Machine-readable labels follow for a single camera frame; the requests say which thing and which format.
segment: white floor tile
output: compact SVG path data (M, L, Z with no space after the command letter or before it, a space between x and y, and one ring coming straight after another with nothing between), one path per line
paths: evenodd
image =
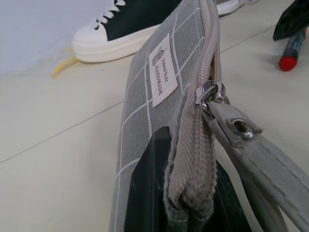
M131 59L2 76L0 162L123 101Z
M227 50L278 22L291 0L260 0L220 18L220 49Z
M282 149L309 175L309 41L291 72L277 69L286 41L272 40L274 27L223 52L223 80L231 104L264 129L263 135ZM219 162L229 172L254 231L259 226L244 198L238 174L222 148ZM298 231L288 220L290 231Z
M0 231L108 231L122 109L0 164Z

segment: white shoelace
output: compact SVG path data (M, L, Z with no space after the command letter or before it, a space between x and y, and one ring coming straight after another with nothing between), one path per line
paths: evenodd
M110 5L107 7L107 9L105 10L105 12L102 14L102 16L97 17L96 18L96 28L100 25L100 24L106 24L108 23L108 19L107 18L113 18L114 14L112 13L113 11L119 12L120 9L117 6L125 6L126 2L125 0L118 0L116 2L116 4L114 5Z

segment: black sneaker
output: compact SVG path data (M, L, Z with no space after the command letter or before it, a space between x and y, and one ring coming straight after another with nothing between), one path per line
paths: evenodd
M181 0L118 0L74 35L73 51L86 62L136 53Z

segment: marker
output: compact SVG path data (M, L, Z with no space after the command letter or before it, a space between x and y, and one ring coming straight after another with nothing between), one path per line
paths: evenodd
M292 70L298 60L299 52L303 46L307 29L297 32L290 39L279 61L279 67L282 71Z

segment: metal zipper slider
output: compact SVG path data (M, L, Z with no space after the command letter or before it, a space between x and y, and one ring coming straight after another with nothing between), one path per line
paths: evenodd
M225 95L225 87L221 82L206 81L202 86L197 88L196 91L197 100L196 104L210 114L208 102L227 103L230 104L227 96Z

